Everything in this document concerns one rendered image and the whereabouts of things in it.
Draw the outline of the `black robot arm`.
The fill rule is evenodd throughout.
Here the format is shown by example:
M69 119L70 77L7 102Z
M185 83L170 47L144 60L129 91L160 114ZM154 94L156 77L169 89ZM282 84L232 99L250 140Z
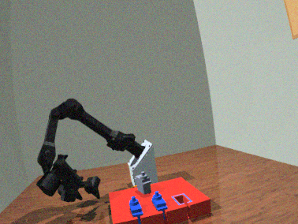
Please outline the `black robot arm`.
M61 183L61 180L68 178L73 171L66 162L68 155L58 155L58 159L53 164L56 156L54 139L56 137L58 120L66 118L84 123L88 128L105 138L108 143L106 146L111 147L113 150L127 150L138 159L145 149L144 146L135 142L136 137L132 133L124 134L108 128L88 114L77 100L67 99L66 102L50 111L45 139L37 158L37 163L41 165L44 175L36 185L48 196L53 196L58 187L62 185L62 201L74 202L76 197L78 197L79 185L72 182L67 182L68 184ZM51 167L53 167L52 170L50 170Z

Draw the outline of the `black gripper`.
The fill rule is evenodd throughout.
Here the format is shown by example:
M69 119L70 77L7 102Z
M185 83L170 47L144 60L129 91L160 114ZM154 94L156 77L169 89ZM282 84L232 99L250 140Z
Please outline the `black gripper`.
M79 177L77 174L76 174L77 170L73 170L71 175L64 179L64 180L61 180L61 183L62 184L68 184L67 182L72 182L74 184L77 184L79 185L79 188L84 188L85 192L88 192L88 194L93 194L94 197L100 199L100 195L99 195L99 190L98 190L98 187L99 187L99 184L100 184L100 179L98 177L89 177L86 181L83 181L83 177ZM58 194L61 196L61 191L62 191L62 185L60 185L58 187ZM78 200L82 200L82 196L80 195L79 191L78 191L78 197L76 197Z

